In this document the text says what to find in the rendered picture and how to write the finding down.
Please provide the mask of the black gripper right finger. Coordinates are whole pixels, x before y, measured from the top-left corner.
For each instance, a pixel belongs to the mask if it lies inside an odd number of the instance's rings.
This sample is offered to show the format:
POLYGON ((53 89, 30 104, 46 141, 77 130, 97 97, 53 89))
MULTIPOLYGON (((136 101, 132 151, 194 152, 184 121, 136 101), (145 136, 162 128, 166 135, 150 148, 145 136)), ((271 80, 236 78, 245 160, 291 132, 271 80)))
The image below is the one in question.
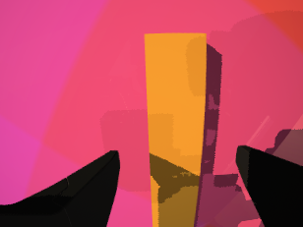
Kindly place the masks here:
POLYGON ((235 162, 265 227, 303 227, 303 165, 248 145, 235 162))

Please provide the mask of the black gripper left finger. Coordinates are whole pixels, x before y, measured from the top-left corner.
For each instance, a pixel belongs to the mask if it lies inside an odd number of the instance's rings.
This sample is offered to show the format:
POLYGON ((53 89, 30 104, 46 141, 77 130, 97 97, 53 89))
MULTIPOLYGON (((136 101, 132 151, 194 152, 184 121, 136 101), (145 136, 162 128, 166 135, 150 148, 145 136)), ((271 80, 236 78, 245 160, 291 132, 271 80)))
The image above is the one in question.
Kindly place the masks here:
POLYGON ((106 227, 119 173, 119 150, 108 150, 34 196, 0 204, 0 227, 106 227))

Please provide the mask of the orange bar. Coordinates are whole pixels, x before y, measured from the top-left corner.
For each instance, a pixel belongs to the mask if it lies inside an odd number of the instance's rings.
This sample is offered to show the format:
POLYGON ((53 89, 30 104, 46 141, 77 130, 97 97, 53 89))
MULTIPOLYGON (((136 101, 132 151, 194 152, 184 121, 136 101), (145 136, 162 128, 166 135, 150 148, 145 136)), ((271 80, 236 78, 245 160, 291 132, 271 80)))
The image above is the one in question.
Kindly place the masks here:
POLYGON ((193 227, 203 156, 206 33, 144 33, 152 227, 193 227))

